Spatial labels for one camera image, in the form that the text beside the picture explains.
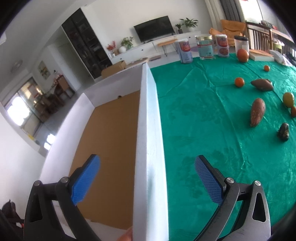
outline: curtain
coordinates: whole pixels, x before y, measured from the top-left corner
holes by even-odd
[[[222,32],[222,25],[220,20],[226,19],[220,0],[205,0],[208,8],[213,28]]]
[[[227,20],[241,22],[239,12],[234,0],[220,0]]]

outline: tomato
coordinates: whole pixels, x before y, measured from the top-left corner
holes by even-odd
[[[244,49],[239,49],[237,51],[237,58],[240,62],[246,63],[249,60],[249,53]]]
[[[295,106],[293,106],[293,107],[291,108],[291,116],[292,116],[293,118],[296,117],[296,107],[295,107]]]
[[[241,77],[237,77],[237,78],[235,79],[235,81],[234,81],[234,84],[235,84],[237,87],[241,88],[241,87],[244,86],[244,79],[241,78]]]
[[[269,72],[269,71],[270,71],[270,67],[269,67],[268,65],[264,65],[264,70],[265,70],[266,72]]]

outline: metal screw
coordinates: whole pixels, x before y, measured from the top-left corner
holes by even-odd
[[[40,182],[39,180],[37,180],[37,181],[34,182],[34,186],[39,186],[40,183],[41,183],[41,182]]]
[[[62,183],[67,183],[69,181],[69,178],[68,177],[62,177],[61,178],[61,182]]]
[[[232,177],[228,177],[228,178],[226,178],[226,181],[227,181],[228,183],[234,183],[234,179],[233,179]]]
[[[259,181],[256,180],[256,181],[255,181],[255,185],[256,185],[256,186],[261,186],[261,182],[259,182]]]

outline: tv stand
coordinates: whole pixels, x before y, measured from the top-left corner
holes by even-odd
[[[190,33],[183,33],[183,34],[176,34],[176,35],[171,35],[169,34],[166,37],[162,37],[159,39],[153,39],[153,40],[148,40],[145,42],[142,42],[142,44],[139,44],[138,46],[134,46],[133,48],[127,50],[124,53],[121,53],[113,58],[111,58],[111,62],[113,64],[125,60],[125,62],[128,64],[130,62],[134,62],[138,59],[142,59],[145,57],[154,57],[157,55],[162,55],[162,54],[167,54],[170,52],[175,51],[173,46],[168,46],[166,48],[166,51],[164,53],[164,50],[161,46],[158,46],[159,43],[167,42],[167,41],[172,41],[175,39],[185,39],[187,38],[189,41],[189,44],[191,46],[196,46],[196,40],[195,40],[195,35],[201,34],[200,31],[196,32],[190,32]]]

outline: glass jar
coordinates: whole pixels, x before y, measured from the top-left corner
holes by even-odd
[[[213,60],[213,36],[211,34],[199,34],[195,36],[198,52],[201,60]]]

